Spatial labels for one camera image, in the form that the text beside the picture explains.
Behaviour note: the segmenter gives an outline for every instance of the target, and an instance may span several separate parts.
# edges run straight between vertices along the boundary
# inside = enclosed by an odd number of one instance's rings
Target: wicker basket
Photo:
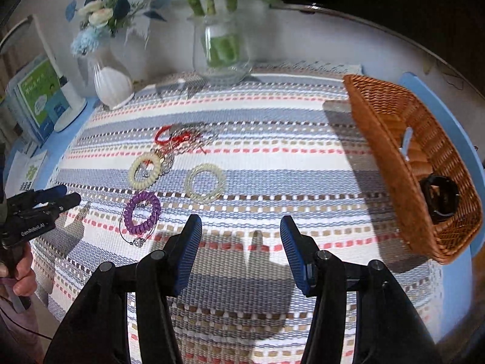
[[[413,252],[449,264],[482,225],[482,204],[457,150],[428,108],[404,87],[358,75],[345,76],[344,83],[353,118],[390,193],[401,237]],[[398,150],[407,126],[413,129],[409,162]],[[430,171],[450,177],[460,193],[458,211],[437,225],[419,185]]]

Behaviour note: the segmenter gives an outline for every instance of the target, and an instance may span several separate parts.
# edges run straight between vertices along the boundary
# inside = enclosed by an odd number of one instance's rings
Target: blue gripper pad
[[[51,187],[47,190],[39,191],[35,197],[37,204],[44,204],[45,202],[53,202],[67,194],[67,187],[65,185],[59,185]]]
[[[316,267],[313,259],[318,246],[313,238],[301,235],[291,216],[283,216],[279,226],[281,240],[292,270],[296,286],[307,297],[313,296],[316,286]]]
[[[163,250],[167,247],[169,252],[168,263],[175,277],[173,284],[173,295],[177,296],[187,287],[193,262],[196,259],[202,238],[202,221],[198,215],[190,215],[187,223],[178,235],[170,237]]]

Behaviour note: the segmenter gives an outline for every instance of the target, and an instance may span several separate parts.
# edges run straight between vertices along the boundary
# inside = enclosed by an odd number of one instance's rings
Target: white vase
[[[109,45],[89,53],[88,59],[101,102],[110,110],[129,103],[135,95],[132,78],[126,67],[115,58]]]

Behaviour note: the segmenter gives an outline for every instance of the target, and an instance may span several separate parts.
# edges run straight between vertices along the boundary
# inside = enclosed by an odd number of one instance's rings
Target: striped tablecloth
[[[265,69],[270,74],[260,76],[262,82],[204,87],[192,97],[152,87],[120,110],[94,112],[50,182],[79,192],[81,205],[33,244],[37,293],[59,320],[101,262],[140,260],[196,212],[202,242],[188,288],[171,301],[185,362],[299,362],[314,299],[295,287],[279,236],[281,217],[291,214],[302,233],[343,261],[382,259],[439,336],[441,268],[409,253],[399,239],[340,72]],[[155,234],[141,249],[130,246],[118,230],[133,195],[127,170],[152,147],[160,126],[190,122],[205,122],[219,136],[205,152],[176,156],[172,171],[151,187],[162,203]],[[216,164],[227,177],[224,196],[209,205],[193,203],[183,189],[189,171],[201,163]],[[213,184],[210,176],[195,182],[202,192]],[[133,295],[128,317],[132,360],[140,363]],[[343,362],[352,361],[355,326],[356,298],[349,294]]]

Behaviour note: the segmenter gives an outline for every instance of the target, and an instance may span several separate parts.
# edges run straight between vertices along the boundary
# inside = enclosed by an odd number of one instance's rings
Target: spiral hair tie
[[[133,211],[141,202],[146,202],[147,204],[151,204],[152,212],[150,217],[140,223],[135,225],[133,223]],[[133,198],[128,202],[123,210],[123,215],[120,217],[120,235],[121,238],[130,245],[135,245],[138,248],[141,248],[145,241],[153,234],[155,227],[157,226],[157,222],[159,220],[160,214],[162,212],[162,206],[160,205],[160,201],[158,200],[157,196],[152,192],[140,192],[133,196]],[[146,238],[136,237],[132,242],[127,241],[122,233],[121,233],[121,219],[125,223],[125,227],[128,230],[128,233],[131,235],[141,235],[145,233],[149,233]]]
[[[207,194],[197,193],[193,188],[194,179],[202,172],[210,172],[214,174],[217,179],[216,187]],[[191,200],[198,202],[199,204],[210,204],[224,194],[224,191],[226,190],[226,175],[217,165],[209,163],[200,164],[187,175],[184,183],[184,190]]]
[[[153,164],[153,169],[150,175],[144,180],[136,180],[136,171],[144,161],[149,161]],[[136,190],[144,190],[155,183],[162,171],[162,163],[158,156],[151,152],[146,152],[138,156],[128,170],[128,182],[132,188]]]

